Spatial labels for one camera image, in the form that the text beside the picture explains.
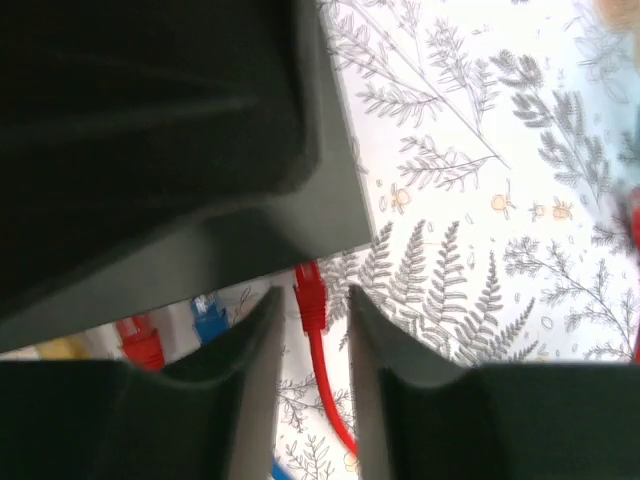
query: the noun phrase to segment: red cable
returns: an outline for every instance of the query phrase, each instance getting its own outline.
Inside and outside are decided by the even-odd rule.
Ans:
[[[294,287],[294,290],[300,307],[302,329],[309,337],[313,373],[316,377],[322,406],[327,413],[329,423],[342,443],[353,455],[357,456],[358,445],[338,413],[327,375],[322,344],[322,333],[327,328],[327,290],[320,276],[318,265],[311,263],[296,267],[296,281],[297,286]]]
[[[313,362],[313,373],[316,376],[318,384],[318,392],[322,406],[327,414],[327,419],[333,427],[344,446],[358,456],[358,445],[355,439],[349,433],[347,426],[344,424],[342,417],[338,413],[336,402],[331,393],[329,377],[327,376],[327,365],[324,362],[324,347],[322,345],[322,333],[318,331],[309,332],[309,347],[311,348],[311,361]]]

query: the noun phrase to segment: fern leaf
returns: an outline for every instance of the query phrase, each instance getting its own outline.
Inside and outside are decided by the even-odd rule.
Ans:
[[[357,273],[358,257],[352,251],[321,263],[322,278],[327,286],[327,328],[343,318],[348,310],[349,282]]]
[[[474,304],[477,312],[471,310],[464,317],[464,329],[457,333],[460,343],[472,350],[484,351],[489,345],[489,339],[494,335],[494,331],[489,327],[497,327],[498,320],[490,312],[502,310],[500,302],[500,283],[496,270],[496,258],[493,251],[489,252],[489,272],[485,288],[480,292],[478,301]]]
[[[537,346],[538,346],[538,341],[536,340],[535,342],[529,344],[519,352],[516,352],[513,355],[511,355],[508,358],[508,360],[510,362],[523,362],[524,360],[527,359],[529,355],[533,353],[533,351],[536,349]]]
[[[392,230],[392,222],[388,222],[380,229],[371,244],[369,254],[358,271],[358,280],[367,293],[371,293],[371,290],[384,288],[385,285],[381,280],[391,275],[389,272],[391,262],[388,261],[388,258],[390,255],[389,239],[391,238]]]
[[[429,320],[436,324],[443,322],[456,323],[456,318],[450,313],[465,313],[467,310],[456,300],[466,300],[467,296],[459,291],[452,290],[451,287],[466,283],[467,279],[462,276],[464,267],[458,263],[460,255],[455,253],[458,249],[458,228],[460,222],[455,221],[447,229],[442,248],[438,252],[440,257],[436,261],[436,268],[433,270],[431,280],[432,289],[427,291],[426,302],[422,308]]]
[[[426,277],[422,276],[426,268],[422,235],[424,224],[425,220],[420,220],[413,228],[400,266],[394,276],[389,279],[391,298],[401,304],[420,303],[425,293],[422,287],[426,280]]]
[[[533,310],[536,299],[532,298],[520,317],[508,325],[500,334],[489,340],[489,345],[485,348],[485,353],[490,360],[500,360],[507,356],[509,349],[525,325]]]

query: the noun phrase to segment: red rj45 connector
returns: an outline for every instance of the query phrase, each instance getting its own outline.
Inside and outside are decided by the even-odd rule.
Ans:
[[[119,320],[116,322],[116,330],[122,340],[122,351],[132,363],[153,371],[164,367],[160,336],[148,314]]]

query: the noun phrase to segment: flower illustration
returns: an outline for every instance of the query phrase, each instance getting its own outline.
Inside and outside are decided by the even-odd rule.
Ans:
[[[344,469],[349,473],[358,474],[360,464],[358,463],[358,459],[351,452],[344,454]]]

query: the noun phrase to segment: orange flower drawing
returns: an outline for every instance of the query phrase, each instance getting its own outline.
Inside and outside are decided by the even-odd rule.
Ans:
[[[633,32],[635,64],[640,69],[640,0],[595,0],[595,7],[612,30]]]
[[[349,473],[360,473],[360,465],[358,463],[358,459],[350,452],[347,452],[344,455],[344,469]]]

